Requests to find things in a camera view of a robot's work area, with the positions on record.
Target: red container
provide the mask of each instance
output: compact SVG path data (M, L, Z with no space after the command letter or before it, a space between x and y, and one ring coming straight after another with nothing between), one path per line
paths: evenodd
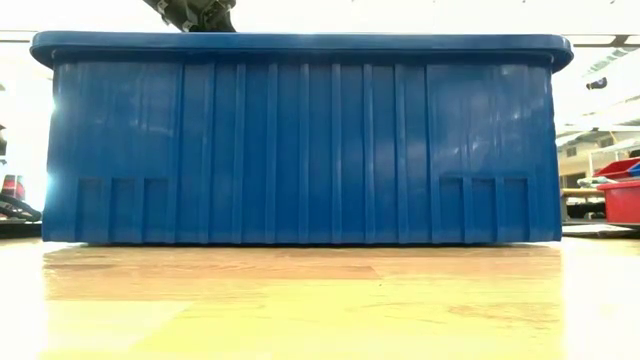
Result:
M629 172L632 167L640 163L640 158L614 161L593 174L593 177L604 176L608 179L626 179L633 175Z
M640 181L625 181L598 186L604 191L607 221L640 224Z

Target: black object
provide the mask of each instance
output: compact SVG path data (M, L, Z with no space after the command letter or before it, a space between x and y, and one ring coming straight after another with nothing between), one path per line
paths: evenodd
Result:
M230 11L236 0L144 0L183 32L235 32Z
M42 219L42 213L34 210L29 204L3 194L0 194L0 214L10 219L22 219L30 222Z
M594 82L588 83L587 84L587 89L589 90L601 90L607 87L607 85L609 84L609 82L607 81L606 77L603 77L600 80L596 80Z

